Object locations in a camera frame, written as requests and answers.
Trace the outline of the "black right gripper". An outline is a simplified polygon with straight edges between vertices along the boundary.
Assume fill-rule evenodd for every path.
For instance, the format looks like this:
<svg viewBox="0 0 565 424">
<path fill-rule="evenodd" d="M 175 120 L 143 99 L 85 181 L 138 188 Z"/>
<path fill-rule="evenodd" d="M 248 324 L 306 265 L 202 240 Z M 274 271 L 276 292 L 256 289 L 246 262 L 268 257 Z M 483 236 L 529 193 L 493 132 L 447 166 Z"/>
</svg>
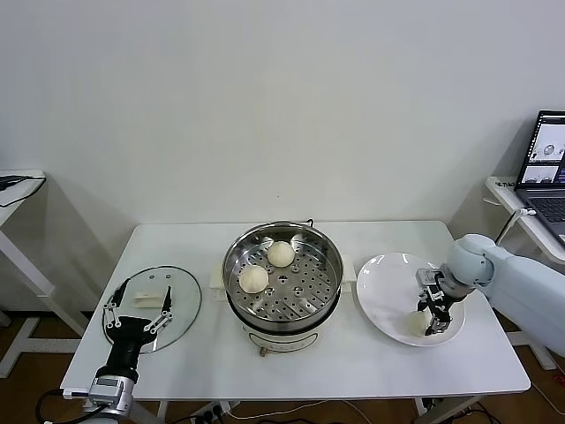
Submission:
<svg viewBox="0 0 565 424">
<path fill-rule="evenodd" d="M 418 297 L 417 311 L 431 314 L 425 335 L 444 333 L 451 323 L 449 309 L 456 302 L 456 284 L 447 271 L 433 271 L 430 286 L 431 299 L 426 294 Z"/>
</svg>

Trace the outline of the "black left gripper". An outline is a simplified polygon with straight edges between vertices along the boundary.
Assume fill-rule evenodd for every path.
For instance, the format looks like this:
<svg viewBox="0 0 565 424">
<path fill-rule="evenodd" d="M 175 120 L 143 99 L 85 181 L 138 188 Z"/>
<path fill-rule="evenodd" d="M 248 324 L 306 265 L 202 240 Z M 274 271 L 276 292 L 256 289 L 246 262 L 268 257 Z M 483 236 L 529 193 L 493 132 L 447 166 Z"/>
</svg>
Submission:
<svg viewBox="0 0 565 424">
<path fill-rule="evenodd" d="M 130 278 L 126 278 L 102 307 L 102 328 L 112 342 L 105 364 L 106 375 L 136 375 L 141 348 L 156 339 L 156 334 L 173 318 L 171 287 L 168 287 L 160 314 L 152 321 L 127 316 L 121 309 Z"/>
</svg>

